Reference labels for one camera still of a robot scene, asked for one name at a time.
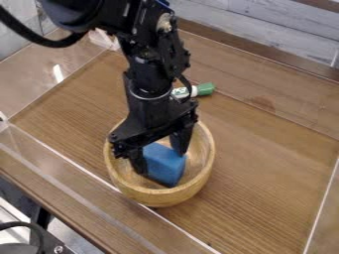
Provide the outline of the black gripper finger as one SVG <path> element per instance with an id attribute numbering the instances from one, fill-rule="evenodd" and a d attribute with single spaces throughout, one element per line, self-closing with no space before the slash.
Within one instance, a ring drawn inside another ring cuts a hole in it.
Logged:
<path id="1" fill-rule="evenodd" d="M 189 142 L 192 138 L 192 132 L 193 132 L 193 127 L 189 126 L 183 128 L 179 131 L 175 131 L 169 135 L 171 147 L 180 157 L 183 157 L 188 151 Z"/>
<path id="2" fill-rule="evenodd" d="M 128 152 L 128 160 L 135 172 L 145 176 L 147 175 L 147 161 L 143 156 L 143 149 L 135 148 Z"/>

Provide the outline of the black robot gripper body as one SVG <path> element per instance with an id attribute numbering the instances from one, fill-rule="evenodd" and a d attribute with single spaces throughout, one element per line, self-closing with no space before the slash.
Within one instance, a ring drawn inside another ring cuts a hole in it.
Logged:
<path id="1" fill-rule="evenodd" d="M 195 127 L 197 122 L 197 101 L 191 98 L 175 99 L 172 86 L 160 94 L 149 94 L 137 87 L 137 82 L 123 77 L 128 113 L 125 119 L 108 134 L 112 155 L 128 159 L 128 152 L 181 130 Z"/>

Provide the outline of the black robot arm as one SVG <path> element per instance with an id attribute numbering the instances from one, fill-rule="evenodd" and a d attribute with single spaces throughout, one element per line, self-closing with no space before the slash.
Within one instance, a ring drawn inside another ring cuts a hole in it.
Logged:
<path id="1" fill-rule="evenodd" d="M 137 174 L 148 173 L 143 148 L 167 137 L 175 152 L 187 153 L 199 103 L 172 95 L 173 82 L 191 83 L 189 51 L 165 0 L 40 0 L 53 23 L 85 33 L 101 29 L 116 36 L 128 69 L 123 73 L 128 114 L 108 136 L 116 158 L 129 161 Z"/>

